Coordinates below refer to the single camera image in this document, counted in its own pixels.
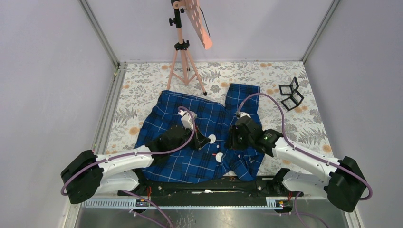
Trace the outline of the black jewelry box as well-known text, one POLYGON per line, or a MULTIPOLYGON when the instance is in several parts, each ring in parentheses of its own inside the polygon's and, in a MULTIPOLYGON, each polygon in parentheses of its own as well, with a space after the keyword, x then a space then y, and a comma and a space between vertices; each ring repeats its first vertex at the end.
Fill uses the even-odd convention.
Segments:
POLYGON ((287 111, 291 111, 299 107, 303 100, 304 96, 298 90, 295 90, 290 97, 282 100, 281 104, 287 111))

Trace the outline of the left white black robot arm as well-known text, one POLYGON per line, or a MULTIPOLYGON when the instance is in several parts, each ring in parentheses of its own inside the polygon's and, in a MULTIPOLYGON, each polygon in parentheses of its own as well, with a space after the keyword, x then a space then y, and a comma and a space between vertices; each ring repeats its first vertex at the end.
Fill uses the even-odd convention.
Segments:
POLYGON ((83 151, 61 172, 64 183, 61 194, 68 196, 71 204, 118 190, 142 195, 147 191, 147 183, 137 176, 136 169, 162 164, 173 152, 187 147, 200 150, 215 141, 215 135, 205 136, 197 127, 173 126, 145 145, 127 152, 96 155, 92 150, 83 151))

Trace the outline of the blue plaid shirt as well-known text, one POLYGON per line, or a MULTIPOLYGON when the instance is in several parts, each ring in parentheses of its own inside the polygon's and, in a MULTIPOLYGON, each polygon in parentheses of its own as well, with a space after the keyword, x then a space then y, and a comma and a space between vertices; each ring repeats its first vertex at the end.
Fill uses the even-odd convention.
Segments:
POLYGON ((238 109, 248 113, 260 123, 257 113, 260 88, 254 85, 231 84, 224 104, 201 97, 168 90, 162 91, 157 104, 147 116, 136 142, 141 146, 166 132, 170 127, 181 125, 178 107, 183 106, 197 114, 196 125, 200 132, 214 134, 216 141, 201 150, 185 148, 170 154, 162 164, 143 169, 146 178, 159 182, 199 183, 233 171, 241 181, 255 180, 264 154, 250 148, 243 151, 225 147, 229 129, 236 122, 238 109), (222 163, 215 160, 216 153, 223 153, 222 163))

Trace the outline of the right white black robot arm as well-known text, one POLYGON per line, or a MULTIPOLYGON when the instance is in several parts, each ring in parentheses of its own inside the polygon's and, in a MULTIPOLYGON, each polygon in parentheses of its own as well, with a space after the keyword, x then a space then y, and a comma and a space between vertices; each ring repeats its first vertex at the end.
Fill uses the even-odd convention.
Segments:
POLYGON ((230 127, 229 147, 234 150, 254 149, 273 158, 287 160, 306 170, 298 174, 282 168, 275 175, 273 191, 280 196, 302 192, 327 198, 338 209, 353 212, 366 186, 365 177, 357 162, 348 156, 343 159, 322 156, 299 147, 282 133, 262 130, 248 114, 237 113, 230 127))

